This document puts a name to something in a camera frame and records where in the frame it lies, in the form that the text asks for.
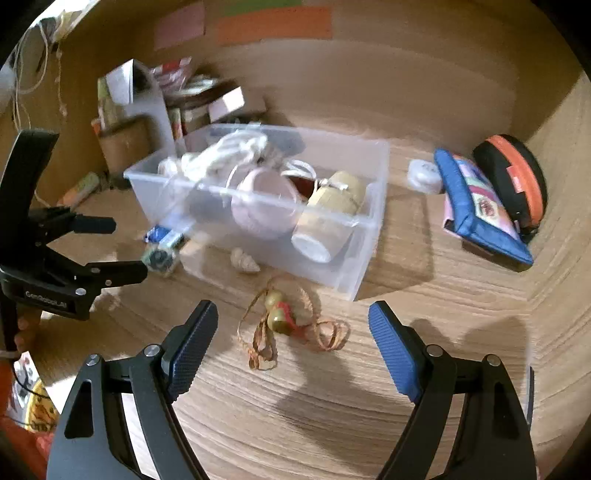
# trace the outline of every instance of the red cloth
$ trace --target red cloth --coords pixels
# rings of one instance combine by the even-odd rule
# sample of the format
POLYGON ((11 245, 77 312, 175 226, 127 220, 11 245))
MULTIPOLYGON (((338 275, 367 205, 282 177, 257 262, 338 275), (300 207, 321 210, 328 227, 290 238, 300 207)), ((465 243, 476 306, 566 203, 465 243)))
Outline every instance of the red cloth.
POLYGON ((47 476, 47 460, 53 441, 52 433, 33 433, 25 430, 6 417, 8 399, 12 391, 12 369, 10 362, 0 360, 0 430, 21 457, 31 472, 40 480, 47 476))

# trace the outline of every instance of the pink paper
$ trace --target pink paper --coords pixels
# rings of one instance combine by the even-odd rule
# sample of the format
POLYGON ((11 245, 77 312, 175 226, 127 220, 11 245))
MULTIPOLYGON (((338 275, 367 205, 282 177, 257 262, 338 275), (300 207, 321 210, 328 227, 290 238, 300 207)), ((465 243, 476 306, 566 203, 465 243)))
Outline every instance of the pink paper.
POLYGON ((200 1, 158 20, 154 27, 154 50, 173 47, 204 34, 205 5, 200 1))

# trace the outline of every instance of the metal screw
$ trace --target metal screw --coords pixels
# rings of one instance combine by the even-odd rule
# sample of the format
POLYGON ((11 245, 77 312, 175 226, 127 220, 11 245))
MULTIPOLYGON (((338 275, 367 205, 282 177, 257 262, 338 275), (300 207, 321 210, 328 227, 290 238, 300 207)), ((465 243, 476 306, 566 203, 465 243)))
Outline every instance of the metal screw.
POLYGON ((96 365, 99 361, 100 361, 100 355, 97 355, 96 353, 93 353, 86 360, 86 365, 88 365, 89 367, 92 367, 93 365, 96 365))
POLYGON ((427 347, 427 353, 430 356, 440 357, 443 355, 443 348, 441 348, 439 345, 429 345, 427 347))
POLYGON ((160 345, 148 345, 144 348, 145 356, 156 356, 160 353, 160 345))
POLYGON ((499 357, 497 357, 496 355, 488 355, 486 357, 486 360, 493 367, 498 367, 501 364, 501 359, 499 357))

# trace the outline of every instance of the blue gripper pad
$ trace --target blue gripper pad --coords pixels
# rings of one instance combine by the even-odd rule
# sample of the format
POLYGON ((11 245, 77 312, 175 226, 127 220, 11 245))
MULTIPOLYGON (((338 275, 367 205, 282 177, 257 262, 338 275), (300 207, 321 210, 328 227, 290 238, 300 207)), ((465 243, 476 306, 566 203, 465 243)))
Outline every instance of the blue gripper pad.
POLYGON ((419 377, 425 368, 423 341, 410 327, 405 327, 388 304, 375 302, 369 308, 369 330, 388 367, 398 391, 417 403, 423 389, 419 377))
POLYGON ((162 342, 164 355, 160 365, 170 403, 189 391, 216 330, 217 308, 202 300, 185 324, 170 330, 162 342))

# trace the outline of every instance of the clear plastic storage box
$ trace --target clear plastic storage box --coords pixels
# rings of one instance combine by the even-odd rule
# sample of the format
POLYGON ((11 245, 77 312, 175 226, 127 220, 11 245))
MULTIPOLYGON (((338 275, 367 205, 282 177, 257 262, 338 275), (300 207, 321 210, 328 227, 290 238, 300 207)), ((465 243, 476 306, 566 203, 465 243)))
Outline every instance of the clear plastic storage box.
POLYGON ((240 247, 261 264, 333 287, 353 300, 384 220, 388 165, 389 145, 384 140, 365 140, 305 128, 214 124, 153 153, 127 169, 125 177, 153 224, 228 251, 240 247), (270 194, 226 188, 225 181, 223 184, 196 183, 185 177, 168 178, 158 174, 161 160, 175 155, 180 157, 186 152, 201 152, 225 135, 243 128, 260 129, 286 158, 310 164, 320 178, 329 178, 338 171, 357 177, 366 187, 359 212, 351 216, 305 204, 295 205, 270 194), (263 240, 241 228, 232 214, 233 201, 255 206, 256 211, 268 212, 274 218, 283 215, 297 218, 305 212, 306 218, 314 217, 317 224, 329 231, 340 234, 348 231, 350 235, 331 261, 313 261, 294 247, 293 232, 263 240))

